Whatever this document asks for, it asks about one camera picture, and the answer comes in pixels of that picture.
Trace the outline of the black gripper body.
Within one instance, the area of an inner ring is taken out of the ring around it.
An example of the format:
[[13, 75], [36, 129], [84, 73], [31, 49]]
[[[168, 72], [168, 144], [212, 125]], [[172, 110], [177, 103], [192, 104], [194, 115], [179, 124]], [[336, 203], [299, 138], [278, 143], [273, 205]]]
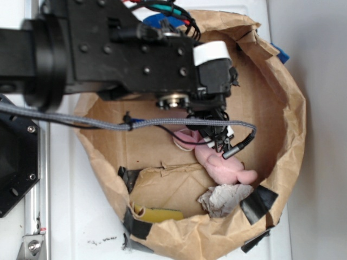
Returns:
[[228, 60], [194, 66], [193, 40], [166, 20], [162, 28], [142, 22], [109, 25], [115, 54], [108, 74], [108, 99], [156, 99], [161, 109], [224, 111], [233, 77]]

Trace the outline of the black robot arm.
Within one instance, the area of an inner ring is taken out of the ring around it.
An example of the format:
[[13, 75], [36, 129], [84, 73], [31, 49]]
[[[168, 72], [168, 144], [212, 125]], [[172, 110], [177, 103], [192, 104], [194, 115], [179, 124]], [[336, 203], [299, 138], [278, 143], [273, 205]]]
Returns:
[[200, 37], [173, 1], [45, 1], [21, 29], [1, 30], [1, 93], [42, 111], [78, 93], [225, 109], [237, 71], [224, 42]]

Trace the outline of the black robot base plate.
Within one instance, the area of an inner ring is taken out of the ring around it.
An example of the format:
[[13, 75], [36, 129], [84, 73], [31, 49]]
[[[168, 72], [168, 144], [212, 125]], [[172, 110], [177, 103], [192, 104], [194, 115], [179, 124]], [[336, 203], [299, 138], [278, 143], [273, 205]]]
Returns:
[[1, 217], [38, 182], [38, 126], [1, 112]]

